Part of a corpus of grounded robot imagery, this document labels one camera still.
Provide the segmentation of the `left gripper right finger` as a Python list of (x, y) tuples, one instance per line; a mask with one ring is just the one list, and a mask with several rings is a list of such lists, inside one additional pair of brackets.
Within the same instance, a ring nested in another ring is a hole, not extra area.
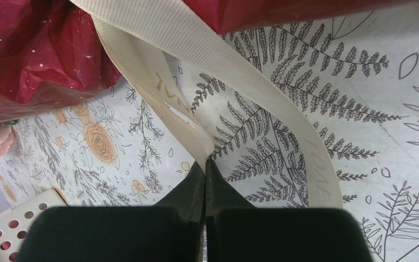
[(335, 208), (257, 208), (206, 163), (209, 261), (371, 261), (351, 214)]

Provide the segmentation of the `cream ribbon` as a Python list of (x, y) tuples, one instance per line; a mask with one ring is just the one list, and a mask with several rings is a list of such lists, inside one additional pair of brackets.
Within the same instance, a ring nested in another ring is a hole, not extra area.
[(261, 72), (222, 40), (182, 1), (75, 1), (90, 14), (115, 67), (153, 109), (176, 140), (204, 165), (213, 141), (186, 108), (164, 53), (229, 85), (281, 120), (306, 161), (310, 207), (342, 208), (333, 164), (312, 124)]

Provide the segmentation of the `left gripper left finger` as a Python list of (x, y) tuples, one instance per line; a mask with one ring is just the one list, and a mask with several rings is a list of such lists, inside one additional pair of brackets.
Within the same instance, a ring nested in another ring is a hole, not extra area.
[(152, 206), (57, 206), (31, 225), (17, 261), (198, 261), (205, 174), (198, 164)]

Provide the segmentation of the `dark red wrapping paper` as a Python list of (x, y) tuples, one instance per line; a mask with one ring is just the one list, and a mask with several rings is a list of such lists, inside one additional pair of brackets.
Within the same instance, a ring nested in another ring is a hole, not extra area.
[[(396, 1), (185, 1), (218, 34), (324, 19)], [(72, 106), (120, 74), (71, 1), (0, 1), (0, 123)]]

